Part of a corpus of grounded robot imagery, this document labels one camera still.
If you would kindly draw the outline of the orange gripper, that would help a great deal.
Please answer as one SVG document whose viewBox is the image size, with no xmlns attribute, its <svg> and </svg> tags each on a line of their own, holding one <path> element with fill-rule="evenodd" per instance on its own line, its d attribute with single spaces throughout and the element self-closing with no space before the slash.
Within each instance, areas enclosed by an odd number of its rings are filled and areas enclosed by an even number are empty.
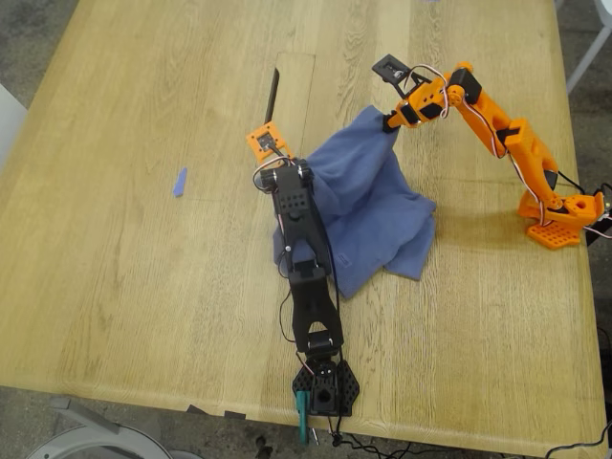
<svg viewBox="0 0 612 459">
<path fill-rule="evenodd" d="M 399 105 L 399 112 L 392 110 L 383 118 L 382 130 L 392 133 L 402 126 L 415 126 L 440 117 L 448 108 L 444 83 L 440 77 L 432 81 L 420 81 L 407 93 Z"/>
</svg>

